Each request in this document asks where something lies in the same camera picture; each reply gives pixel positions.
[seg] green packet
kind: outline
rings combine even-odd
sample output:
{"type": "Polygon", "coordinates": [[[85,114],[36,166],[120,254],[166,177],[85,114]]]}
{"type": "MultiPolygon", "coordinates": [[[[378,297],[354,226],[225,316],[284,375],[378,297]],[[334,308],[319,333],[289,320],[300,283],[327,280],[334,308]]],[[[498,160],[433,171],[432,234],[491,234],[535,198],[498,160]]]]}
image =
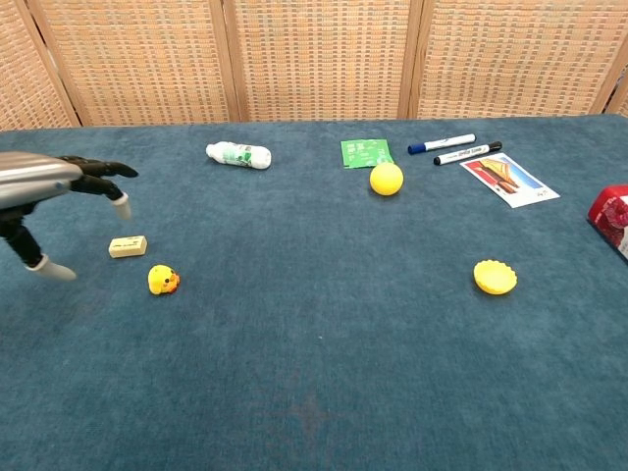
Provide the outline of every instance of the green packet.
{"type": "Polygon", "coordinates": [[[344,140],[340,147],[346,169],[375,167],[377,164],[393,161],[385,139],[344,140]]]}

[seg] marker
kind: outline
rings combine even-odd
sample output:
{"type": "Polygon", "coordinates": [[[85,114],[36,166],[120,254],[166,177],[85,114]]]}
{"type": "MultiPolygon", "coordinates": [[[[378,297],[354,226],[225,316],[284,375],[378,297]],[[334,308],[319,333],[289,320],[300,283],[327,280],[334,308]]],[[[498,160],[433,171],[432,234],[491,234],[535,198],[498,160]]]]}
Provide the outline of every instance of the marker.
{"type": "Polygon", "coordinates": [[[431,142],[423,142],[422,144],[408,145],[408,154],[418,154],[419,152],[427,152],[432,149],[442,149],[443,147],[452,147],[453,145],[468,144],[475,142],[475,134],[457,135],[449,139],[433,140],[431,142]]]}
{"type": "Polygon", "coordinates": [[[448,154],[439,155],[434,158],[434,165],[444,165],[457,160],[468,159],[469,157],[475,157],[476,155],[484,155],[494,150],[501,149],[501,142],[491,142],[490,144],[478,145],[477,147],[471,147],[470,149],[458,150],[457,152],[449,152],[448,154]]]}

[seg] robotic hand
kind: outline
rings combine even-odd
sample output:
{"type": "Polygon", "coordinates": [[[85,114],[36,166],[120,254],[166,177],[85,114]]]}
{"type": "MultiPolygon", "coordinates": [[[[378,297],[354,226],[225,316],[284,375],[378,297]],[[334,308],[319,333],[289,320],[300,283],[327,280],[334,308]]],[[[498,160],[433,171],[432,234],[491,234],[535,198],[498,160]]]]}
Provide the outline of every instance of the robotic hand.
{"type": "Polygon", "coordinates": [[[23,226],[24,216],[45,199],[69,191],[104,194],[122,219],[131,218],[129,196],[100,177],[137,177],[131,167],[119,162],[101,162],[75,156],[59,158],[27,152],[0,152],[0,236],[22,258],[26,268],[44,277],[74,280],[69,268],[50,261],[23,226]]]}

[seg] white bottle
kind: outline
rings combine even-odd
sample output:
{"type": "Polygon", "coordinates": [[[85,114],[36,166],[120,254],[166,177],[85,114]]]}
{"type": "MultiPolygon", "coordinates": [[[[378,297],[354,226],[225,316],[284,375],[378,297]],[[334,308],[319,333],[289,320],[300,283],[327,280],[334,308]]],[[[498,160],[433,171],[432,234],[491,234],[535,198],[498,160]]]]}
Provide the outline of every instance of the white bottle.
{"type": "Polygon", "coordinates": [[[217,142],[208,144],[205,149],[207,156],[221,164],[239,165],[264,170],[271,165],[271,152],[258,145],[234,144],[217,142]]]}

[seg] blue marker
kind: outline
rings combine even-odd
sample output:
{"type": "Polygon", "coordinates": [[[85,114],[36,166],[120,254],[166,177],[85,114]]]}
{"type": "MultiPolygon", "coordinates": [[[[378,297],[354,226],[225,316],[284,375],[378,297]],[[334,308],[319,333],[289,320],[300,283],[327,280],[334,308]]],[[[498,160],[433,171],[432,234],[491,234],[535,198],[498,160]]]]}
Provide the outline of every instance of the blue marker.
{"type": "Polygon", "coordinates": [[[468,144],[475,142],[475,134],[458,135],[449,139],[433,140],[432,142],[423,142],[422,144],[408,145],[408,154],[418,154],[419,152],[427,152],[432,149],[442,149],[443,147],[452,147],[453,145],[468,144]]]}

